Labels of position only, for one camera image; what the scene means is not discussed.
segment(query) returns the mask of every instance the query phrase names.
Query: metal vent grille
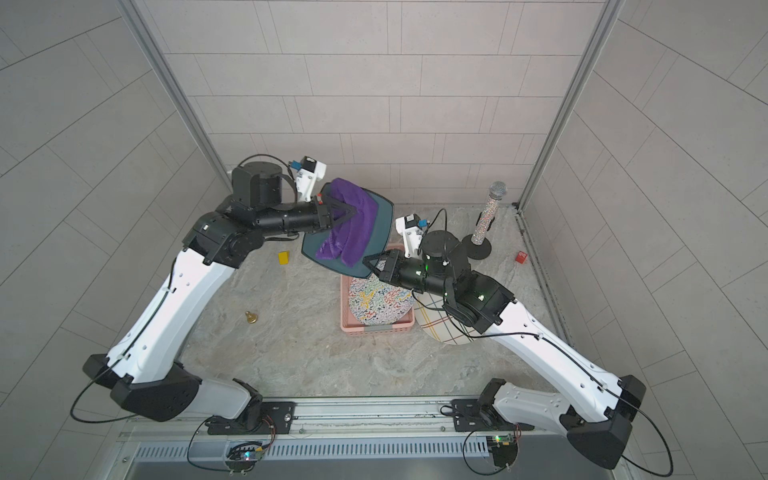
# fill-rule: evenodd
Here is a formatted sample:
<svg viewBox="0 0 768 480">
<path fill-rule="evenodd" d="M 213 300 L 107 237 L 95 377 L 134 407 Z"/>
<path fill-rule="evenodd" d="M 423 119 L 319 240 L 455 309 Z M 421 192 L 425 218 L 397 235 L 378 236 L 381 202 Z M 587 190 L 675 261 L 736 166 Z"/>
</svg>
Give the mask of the metal vent grille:
<svg viewBox="0 0 768 480">
<path fill-rule="evenodd" d="M 315 458 L 418 458 L 460 457 L 464 439 L 319 439 L 277 441 L 265 459 L 310 460 Z M 468 457 L 488 456 L 485 437 L 467 441 Z"/>
<path fill-rule="evenodd" d="M 223 461 L 224 453 L 243 440 L 204 440 L 192 444 L 195 462 Z M 318 460 L 324 458 L 455 458 L 462 456 L 464 436 L 387 439 L 278 439 L 263 460 Z M 469 457 L 487 457 L 484 436 L 470 438 Z M 185 462 L 187 442 L 142 442 L 134 462 Z"/>
</svg>

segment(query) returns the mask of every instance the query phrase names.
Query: gray wall tile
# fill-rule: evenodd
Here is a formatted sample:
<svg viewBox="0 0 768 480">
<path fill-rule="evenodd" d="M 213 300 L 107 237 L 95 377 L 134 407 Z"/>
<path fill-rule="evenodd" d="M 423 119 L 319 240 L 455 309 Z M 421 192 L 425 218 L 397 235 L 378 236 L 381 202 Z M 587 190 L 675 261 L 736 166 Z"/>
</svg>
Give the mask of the gray wall tile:
<svg viewBox="0 0 768 480">
<path fill-rule="evenodd" d="M 635 107 L 640 108 L 641 110 L 645 108 L 650 97 L 654 94 L 656 89 L 659 88 L 659 84 L 664 80 L 664 77 L 667 76 L 667 72 L 672 68 L 672 65 L 674 65 L 674 62 L 679 56 L 680 55 L 677 52 L 670 50 L 669 48 L 664 52 L 664 55 L 661 55 L 661 60 L 659 60 L 659 63 L 656 64 L 656 67 L 654 67 L 654 70 L 650 73 L 650 77 L 645 81 L 645 84 L 640 89 L 640 93 L 638 93 L 637 97 L 632 101 L 632 104 Z"/>
<path fill-rule="evenodd" d="M 608 161 L 612 158 L 611 152 L 609 152 L 607 148 L 604 148 L 598 159 L 594 162 L 594 165 L 592 165 L 592 168 L 589 169 L 587 177 L 581 182 L 581 184 L 584 185 L 584 188 L 589 190 L 592 187 L 592 184 L 597 180 L 598 175 L 600 175 L 605 168 L 605 165 L 607 165 Z"/>
<path fill-rule="evenodd" d="M 667 47 L 623 22 L 616 22 L 594 70 L 623 96 L 634 100 Z"/>
<path fill-rule="evenodd" d="M 282 97 L 195 98 L 212 133 L 292 132 Z"/>
<path fill-rule="evenodd" d="M 112 68 L 109 66 L 104 56 L 99 52 L 94 42 L 88 37 L 87 33 L 78 35 L 74 38 L 74 43 L 78 44 L 78 47 L 83 51 L 88 61 L 98 72 L 102 80 L 107 84 L 112 93 L 117 93 L 123 88 L 123 84 L 118 80 L 117 75 L 114 74 Z"/>
<path fill-rule="evenodd" d="M 303 122 L 301 121 L 298 105 L 296 104 L 296 97 L 283 97 L 283 103 L 286 106 L 288 121 L 290 122 L 291 129 L 293 129 L 293 133 L 304 133 L 304 126 Z"/>
<path fill-rule="evenodd" d="M 99 228 L 96 223 L 93 223 L 90 218 L 83 215 L 77 208 L 75 208 L 64 220 L 67 222 L 67 225 L 77 230 L 80 235 L 89 239 L 96 245 L 96 247 L 101 248 L 108 255 L 113 254 L 114 251 L 118 249 L 118 245 L 120 245 L 114 238 L 110 237 L 107 232 Z"/>
<path fill-rule="evenodd" d="M 400 133 L 400 97 L 389 97 L 389 132 Z"/>
<path fill-rule="evenodd" d="M 62 223 L 0 286 L 0 314 L 14 319 L 2 324 L 0 391 L 11 391 L 108 258 Z"/>
<path fill-rule="evenodd" d="M 53 443 L 67 418 L 72 399 L 88 383 L 81 370 L 84 358 L 98 352 L 104 352 L 104 347 L 66 330 L 57 330 L 0 406 L 0 419 L 7 427 L 0 433 L 0 443 L 5 446 L 0 462 L 8 478 L 32 476 L 41 452 Z M 106 395 L 104 399 L 112 402 Z M 25 441 L 19 442 L 17 435 L 22 429 L 29 432 L 25 433 Z"/>
<path fill-rule="evenodd" d="M 352 134 L 356 164 L 430 164 L 434 134 Z"/>
<path fill-rule="evenodd" d="M 484 204 L 487 199 L 487 188 L 416 188 L 413 192 L 414 204 Z"/>
<path fill-rule="evenodd" d="M 743 442 L 765 442 L 768 349 L 699 264 L 654 293 Z"/>
<path fill-rule="evenodd" d="M 418 55 L 307 55 L 315 95 L 418 95 Z"/>
<path fill-rule="evenodd" d="M 386 4 L 387 53 L 402 53 L 402 3 Z"/>
<path fill-rule="evenodd" d="M 674 331 L 615 237 L 598 250 L 589 265 L 641 367 L 682 351 Z"/>
<path fill-rule="evenodd" d="M 23 60 L 25 55 L 14 45 L 13 41 L 0 29 L 0 57 L 7 65 Z"/>
<path fill-rule="evenodd" d="M 531 174 L 531 165 L 480 165 L 476 187 L 489 187 L 495 181 L 502 181 L 507 188 L 523 188 Z"/>
<path fill-rule="evenodd" d="M 170 219 L 168 214 L 166 214 L 163 209 L 160 208 L 160 205 L 152 202 L 152 204 L 147 208 L 147 212 L 149 212 L 150 215 L 154 217 L 154 219 L 157 220 L 157 222 L 162 225 L 168 233 L 174 237 L 179 234 L 179 227 L 174 223 L 173 220 Z"/>
<path fill-rule="evenodd" d="M 252 2 L 147 0 L 170 53 L 266 53 Z"/>
<path fill-rule="evenodd" d="M 387 53 L 384 2 L 272 2 L 283 53 Z"/>
<path fill-rule="evenodd" d="M 82 478 L 103 441 L 104 437 L 99 435 L 62 430 L 32 478 Z"/>
<path fill-rule="evenodd" d="M 270 3 L 254 2 L 253 7 L 259 16 L 259 25 L 261 26 L 262 33 L 264 33 L 266 49 L 269 53 L 283 53 L 283 49 L 280 47 L 280 40 L 277 37 L 277 30 L 275 30 L 275 22 L 272 21 Z"/>
<path fill-rule="evenodd" d="M 0 71 L 0 147 L 23 159 L 110 95 L 74 41 L 5 68 Z"/>
<path fill-rule="evenodd" d="M 195 55 L 214 95 L 311 95 L 302 55 Z"/>
<path fill-rule="evenodd" d="M 565 94 L 581 56 L 534 55 L 520 88 L 522 97 L 560 97 Z"/>
<path fill-rule="evenodd" d="M 510 164 L 519 154 L 524 135 L 448 134 L 444 164 Z"/>
<path fill-rule="evenodd" d="M 91 30 L 88 37 L 123 85 L 150 70 L 147 58 L 122 18 Z"/>
<path fill-rule="evenodd" d="M 517 95 L 529 61 L 514 55 L 425 55 L 421 94 Z"/>
<path fill-rule="evenodd" d="M 413 204 L 413 188 L 377 188 L 376 193 L 395 205 Z"/>
<path fill-rule="evenodd" d="M 558 150 L 583 182 L 603 152 L 603 144 L 579 116 L 572 113 L 558 140 Z"/>
<path fill-rule="evenodd" d="M 758 217 L 768 212 L 768 181 L 744 197 L 743 203 Z"/>
<path fill-rule="evenodd" d="M 593 3 L 526 3 L 513 55 L 581 55 L 598 19 Z"/>
<path fill-rule="evenodd" d="M 768 72 L 764 68 L 757 77 L 752 80 L 746 91 L 758 97 L 762 101 L 768 102 Z"/>
<path fill-rule="evenodd" d="M 696 478 L 760 478 L 754 462 L 698 373 L 654 387 Z M 712 443 L 709 432 L 722 442 Z"/>
<path fill-rule="evenodd" d="M 402 53 L 496 55 L 509 9 L 521 6 L 403 2 Z"/>
<path fill-rule="evenodd" d="M 168 147 L 166 147 L 160 137 L 157 136 L 157 132 L 152 132 L 150 136 L 147 137 L 147 141 L 150 143 L 150 145 L 152 145 L 154 151 L 160 155 L 160 158 L 163 159 L 165 166 L 168 167 L 168 170 L 175 173 L 176 170 L 179 169 L 180 165 L 176 162 L 176 159 L 174 158 L 173 154 L 171 154 L 170 150 L 168 150 Z"/>
<path fill-rule="evenodd" d="M 607 324 L 616 320 L 613 310 L 609 306 L 603 308 L 597 315 L 587 321 L 587 328 L 594 335 Z"/>
<path fill-rule="evenodd" d="M 208 137 L 210 138 L 211 143 L 214 144 L 216 153 L 219 154 L 221 163 L 224 165 L 237 165 L 246 157 L 250 157 L 253 154 L 268 153 L 266 148 L 264 151 L 259 151 L 256 148 L 250 134 L 209 134 Z"/>
<path fill-rule="evenodd" d="M 113 3 L 100 0 L 8 0 L 0 28 L 29 56 L 118 17 Z"/>
<path fill-rule="evenodd" d="M 653 2 L 639 24 L 656 38 L 722 78 L 728 78 L 763 37 L 768 5 L 750 0 Z"/>
<path fill-rule="evenodd" d="M 768 343 L 768 263 L 760 265 L 723 287 L 723 293 L 750 324 L 755 334 Z"/>
<path fill-rule="evenodd" d="M 74 122 L 48 146 L 95 187 L 164 119 L 147 89 L 136 81 Z"/>
<path fill-rule="evenodd" d="M 688 247 L 682 247 L 643 278 L 645 286 L 653 293 L 694 263 L 696 263 L 696 257 Z"/>
<path fill-rule="evenodd" d="M 200 69 L 195 55 L 175 54 L 165 55 L 174 76 L 187 95 L 213 95 Z"/>
<path fill-rule="evenodd" d="M 678 58 L 643 109 L 737 198 L 768 178 L 768 105 Z"/>
<path fill-rule="evenodd" d="M 83 200 L 78 209 L 118 242 L 150 206 L 172 173 L 143 141 Z"/>
<path fill-rule="evenodd" d="M 262 134 L 267 151 L 286 162 L 305 156 L 324 164 L 343 164 L 339 134 Z"/>
<path fill-rule="evenodd" d="M 627 172 L 718 285 L 768 260 L 766 226 L 660 130 Z"/>
<path fill-rule="evenodd" d="M 493 125 L 493 117 L 496 115 L 496 106 L 498 105 L 498 97 L 486 97 L 485 108 L 482 111 L 482 119 L 480 120 L 480 134 L 491 133 L 491 126 Z"/>
<path fill-rule="evenodd" d="M 100 323 L 94 322 L 74 310 L 67 315 L 67 318 L 61 324 L 61 328 L 92 340 L 106 348 L 112 346 L 112 342 L 114 342 L 114 338 L 118 334 L 113 329 L 109 329 Z"/>
<path fill-rule="evenodd" d="M 666 452 L 647 453 L 643 455 L 647 468 L 652 472 L 666 472 L 670 467 L 670 460 Z M 672 478 L 678 480 L 696 480 L 694 471 L 690 469 L 688 460 L 682 450 L 672 452 L 672 462 L 674 462 L 674 475 Z"/>
<path fill-rule="evenodd" d="M 80 298 L 75 310 L 101 325 L 119 329 L 172 240 L 154 217 L 144 214 Z"/>
<path fill-rule="evenodd" d="M 598 232 L 597 235 L 594 236 L 592 240 L 587 244 L 586 247 L 582 250 L 582 253 L 584 254 L 584 258 L 587 260 L 591 259 L 593 255 L 595 255 L 600 247 L 602 247 L 605 242 L 608 241 L 609 238 L 613 236 L 613 232 L 611 231 L 611 228 L 608 227 L 608 224 L 606 223 Z"/>
<path fill-rule="evenodd" d="M 0 176 L 15 167 L 17 163 L 10 153 L 0 148 Z"/>
<path fill-rule="evenodd" d="M 178 113 L 174 113 L 160 127 L 157 127 L 155 133 L 179 165 L 184 165 L 184 162 L 197 148 L 187 125 L 184 124 Z"/>
<path fill-rule="evenodd" d="M 621 331 L 618 322 L 611 322 L 600 331 L 594 334 L 594 342 L 598 346 L 600 360 L 603 367 L 610 372 L 618 372 L 618 375 L 634 375 L 641 382 L 647 383 L 643 371 L 637 364 L 634 355 L 631 355 L 630 348 L 624 333 Z M 675 434 L 667 423 L 667 419 L 659 407 L 659 402 L 654 396 L 654 391 L 650 388 L 645 392 L 643 398 L 643 411 L 650 416 L 661 430 L 661 434 L 667 440 L 670 449 L 677 450 L 680 446 L 677 444 Z M 643 453 L 665 452 L 664 444 L 659 438 L 654 428 L 649 422 L 634 422 L 633 436 L 640 446 Z"/>
<path fill-rule="evenodd" d="M 589 189 L 640 276 L 674 255 L 683 242 L 616 160 L 609 160 Z"/>
<path fill-rule="evenodd" d="M 648 380 L 648 386 L 658 385 L 695 371 L 694 363 L 690 361 L 688 354 L 684 351 L 675 353 L 671 357 L 643 369 L 645 378 Z"/>
<path fill-rule="evenodd" d="M 403 97 L 402 131 L 414 133 L 477 133 L 482 97 Z"/>
<path fill-rule="evenodd" d="M 585 248 L 605 225 L 600 211 L 567 164 L 563 166 L 551 190 L 579 247 Z"/>
<path fill-rule="evenodd" d="M 329 165 L 324 182 L 340 177 L 363 188 L 389 188 L 392 183 L 389 165 Z"/>
<path fill-rule="evenodd" d="M 3 233 L 0 280 L 11 274 L 88 195 L 91 188 L 48 148 L 36 151 L 0 177 Z"/>
<path fill-rule="evenodd" d="M 544 232 L 548 235 L 563 214 L 552 196 L 551 190 L 546 185 L 539 185 L 536 188 L 533 193 L 533 204 L 536 206 Z"/>
<path fill-rule="evenodd" d="M 546 134 L 561 102 L 556 97 L 499 98 L 491 133 Z"/>
<path fill-rule="evenodd" d="M 746 88 L 752 80 L 768 65 L 768 37 L 765 35 L 760 43 L 744 58 L 728 81 L 738 88 Z"/>
<path fill-rule="evenodd" d="M 576 112 L 622 166 L 654 129 L 645 115 L 595 73 L 581 92 Z"/>
<path fill-rule="evenodd" d="M 212 212 L 216 210 L 216 207 L 218 207 L 227 195 L 230 194 L 232 194 L 232 192 L 227 188 L 227 185 L 225 185 L 221 179 L 214 178 L 214 181 L 211 182 L 208 190 L 205 190 L 205 194 L 200 198 L 200 202 L 197 203 L 197 208 L 206 213 Z"/>
<path fill-rule="evenodd" d="M 165 88 L 160 83 L 160 79 L 157 78 L 154 71 L 148 71 L 144 74 L 144 76 L 141 77 L 141 83 L 144 84 L 149 94 L 152 95 L 154 103 L 156 103 L 157 107 L 160 108 L 160 111 L 163 112 L 163 117 L 167 118 L 170 114 L 176 111 L 176 105 L 174 105 L 173 101 L 168 96 L 168 93 L 165 91 Z"/>
<path fill-rule="evenodd" d="M 761 472 L 768 472 L 768 442 L 750 443 L 745 446 L 757 468 Z"/>
<path fill-rule="evenodd" d="M 297 97 L 308 133 L 369 133 L 389 130 L 388 97 Z"/>
<path fill-rule="evenodd" d="M 464 187 L 469 165 L 409 165 L 408 175 L 400 176 L 400 187 Z"/>
<path fill-rule="evenodd" d="M 607 307 L 608 302 L 568 225 L 562 227 L 560 233 L 552 240 L 552 246 L 560 260 L 568 285 L 576 297 L 579 310 L 584 320 L 588 321 Z"/>
<path fill-rule="evenodd" d="M 176 225 L 183 225 L 216 174 L 197 150 L 168 181 L 155 201 Z"/>
</svg>

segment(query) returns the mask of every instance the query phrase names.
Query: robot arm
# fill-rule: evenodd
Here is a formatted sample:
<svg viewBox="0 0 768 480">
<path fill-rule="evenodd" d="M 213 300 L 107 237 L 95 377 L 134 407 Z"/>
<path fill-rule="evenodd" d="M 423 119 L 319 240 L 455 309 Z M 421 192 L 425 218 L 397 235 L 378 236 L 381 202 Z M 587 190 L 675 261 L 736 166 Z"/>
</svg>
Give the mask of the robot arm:
<svg viewBox="0 0 768 480">
<path fill-rule="evenodd" d="M 301 166 L 297 190 L 306 199 L 325 166 L 308 158 Z M 259 427 L 262 398 L 255 389 L 237 379 L 202 379 L 174 359 L 216 290 L 249 252 L 271 240 L 268 235 L 327 230 L 356 213 L 325 191 L 309 203 L 282 204 L 284 177 L 277 166 L 263 162 L 236 168 L 234 194 L 196 222 L 164 288 L 116 346 L 85 363 L 92 382 L 109 388 L 123 409 L 159 422 L 182 412 L 217 415 L 220 432 L 229 435 Z M 489 428 L 496 428 L 496 421 L 523 422 L 559 433 L 591 461 L 613 468 L 643 399 L 642 383 L 632 376 L 619 379 L 579 355 L 509 290 L 472 270 L 456 237 L 444 230 L 425 233 L 424 226 L 416 215 L 398 219 L 397 230 L 410 237 L 407 254 L 388 250 L 363 263 L 381 281 L 442 296 L 450 317 L 492 336 L 559 391 L 536 392 L 494 379 L 477 402 L 482 421 Z M 380 260 L 385 260 L 381 270 L 376 268 Z"/>
</svg>

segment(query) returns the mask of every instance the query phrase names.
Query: purple towel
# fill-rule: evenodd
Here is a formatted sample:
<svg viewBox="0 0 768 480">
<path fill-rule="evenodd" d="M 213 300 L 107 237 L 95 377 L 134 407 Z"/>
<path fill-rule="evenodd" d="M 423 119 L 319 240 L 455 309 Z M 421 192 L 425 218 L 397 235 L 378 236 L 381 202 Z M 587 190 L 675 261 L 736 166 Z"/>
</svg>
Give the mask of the purple towel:
<svg viewBox="0 0 768 480">
<path fill-rule="evenodd" d="M 331 197 L 352 205 L 357 214 L 346 222 L 336 225 L 315 253 L 318 260 L 333 260 L 341 256 L 344 265 L 354 266 L 362 259 L 373 232 L 373 222 L 379 212 L 379 205 L 360 187 L 336 178 L 331 182 Z M 334 212 L 341 217 L 343 212 Z"/>
</svg>

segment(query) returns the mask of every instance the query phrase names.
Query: black round base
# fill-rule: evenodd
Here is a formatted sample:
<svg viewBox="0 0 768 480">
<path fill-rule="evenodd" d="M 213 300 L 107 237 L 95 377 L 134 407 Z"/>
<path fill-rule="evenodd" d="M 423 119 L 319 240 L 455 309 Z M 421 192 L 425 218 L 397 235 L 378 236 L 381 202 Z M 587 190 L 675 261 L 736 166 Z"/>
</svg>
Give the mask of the black round base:
<svg viewBox="0 0 768 480">
<path fill-rule="evenodd" d="M 475 245 L 470 234 L 462 238 L 462 243 L 467 248 L 467 257 L 473 260 L 482 260 L 491 254 L 491 242 L 487 238 L 482 241 L 482 245 Z"/>
</svg>

